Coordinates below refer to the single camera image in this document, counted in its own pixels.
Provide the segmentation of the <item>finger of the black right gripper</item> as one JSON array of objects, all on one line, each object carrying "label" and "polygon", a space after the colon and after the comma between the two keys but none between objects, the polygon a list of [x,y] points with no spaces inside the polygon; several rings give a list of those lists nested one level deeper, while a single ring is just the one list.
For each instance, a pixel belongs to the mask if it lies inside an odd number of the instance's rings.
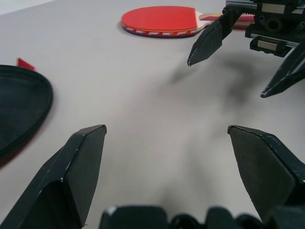
[{"label": "finger of the black right gripper", "polygon": [[305,78],[305,42],[301,42],[283,61],[269,84],[261,92],[261,98],[280,94]]},{"label": "finger of the black right gripper", "polygon": [[224,38],[231,33],[241,14],[240,10],[227,10],[225,14],[203,30],[191,48],[187,65],[192,66],[214,54],[222,46]]}]

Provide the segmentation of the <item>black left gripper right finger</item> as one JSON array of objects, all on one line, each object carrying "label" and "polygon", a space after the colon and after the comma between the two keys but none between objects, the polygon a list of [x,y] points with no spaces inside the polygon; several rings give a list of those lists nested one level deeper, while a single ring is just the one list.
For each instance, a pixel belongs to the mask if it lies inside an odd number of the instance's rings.
[{"label": "black left gripper right finger", "polygon": [[305,164],[275,135],[231,125],[244,187],[264,224],[305,224]]}]

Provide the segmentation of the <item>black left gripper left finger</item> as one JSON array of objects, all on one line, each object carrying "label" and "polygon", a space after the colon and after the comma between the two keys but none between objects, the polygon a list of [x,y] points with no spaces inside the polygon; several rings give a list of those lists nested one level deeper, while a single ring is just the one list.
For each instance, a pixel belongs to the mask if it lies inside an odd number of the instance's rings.
[{"label": "black left gripper left finger", "polygon": [[82,229],[96,190],[105,125],[74,133],[39,169],[0,229]]}]

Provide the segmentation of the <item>red table tennis paddle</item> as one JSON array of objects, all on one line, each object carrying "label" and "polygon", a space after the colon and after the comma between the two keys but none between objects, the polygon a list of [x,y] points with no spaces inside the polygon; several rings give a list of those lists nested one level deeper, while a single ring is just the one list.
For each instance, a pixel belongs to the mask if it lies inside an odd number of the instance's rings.
[{"label": "red table tennis paddle", "polygon": [[150,6],[125,13],[121,25],[125,31],[139,36],[185,38],[195,36],[220,16],[186,6]]}]

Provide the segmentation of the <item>black and red paddle case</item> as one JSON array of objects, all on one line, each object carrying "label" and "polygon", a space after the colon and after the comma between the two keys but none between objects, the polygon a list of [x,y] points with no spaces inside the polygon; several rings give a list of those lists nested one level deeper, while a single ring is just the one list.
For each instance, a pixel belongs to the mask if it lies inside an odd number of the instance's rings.
[{"label": "black and red paddle case", "polygon": [[53,102],[50,81],[22,58],[0,64],[0,168],[34,138]]}]

